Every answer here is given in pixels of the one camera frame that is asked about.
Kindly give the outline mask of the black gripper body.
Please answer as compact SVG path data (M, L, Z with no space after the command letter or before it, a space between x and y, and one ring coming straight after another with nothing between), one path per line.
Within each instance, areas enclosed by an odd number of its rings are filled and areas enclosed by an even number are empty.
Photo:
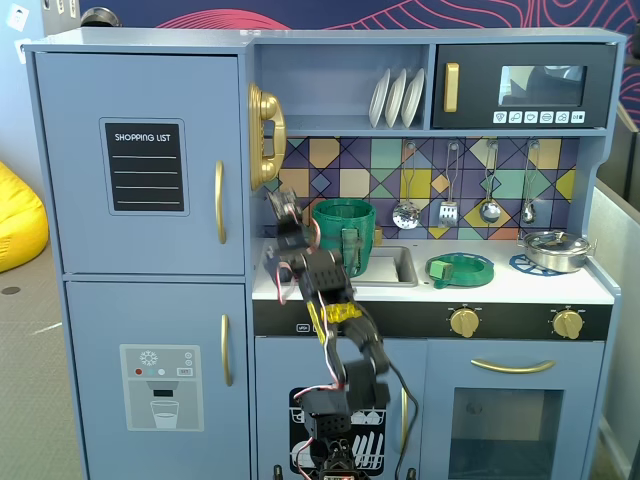
M307 227L302 221L294 218L282 218L277 221L276 243L272 254L272 263L275 266L280 263L315 266L318 263L317 227Z

